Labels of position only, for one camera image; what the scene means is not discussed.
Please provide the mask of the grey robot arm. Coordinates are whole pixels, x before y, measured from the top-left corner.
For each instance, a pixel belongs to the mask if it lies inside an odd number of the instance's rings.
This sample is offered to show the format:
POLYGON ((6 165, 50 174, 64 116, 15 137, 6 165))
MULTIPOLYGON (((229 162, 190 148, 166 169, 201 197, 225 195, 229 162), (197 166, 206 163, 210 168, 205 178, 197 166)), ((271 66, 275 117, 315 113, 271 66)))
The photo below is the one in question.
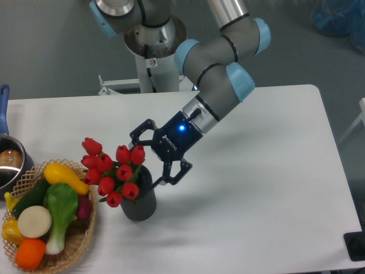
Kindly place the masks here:
POLYGON ((157 184, 177 184, 191 169, 184 154, 255 88, 240 65, 268 47, 268 25, 252 18, 243 1, 209 1, 220 36, 203 44, 188 39, 169 1, 91 1, 92 15, 110 37, 124 35, 135 56, 142 93, 178 91, 187 77, 197 95, 164 126, 148 119, 133 130, 131 148, 149 146, 163 162, 157 184))

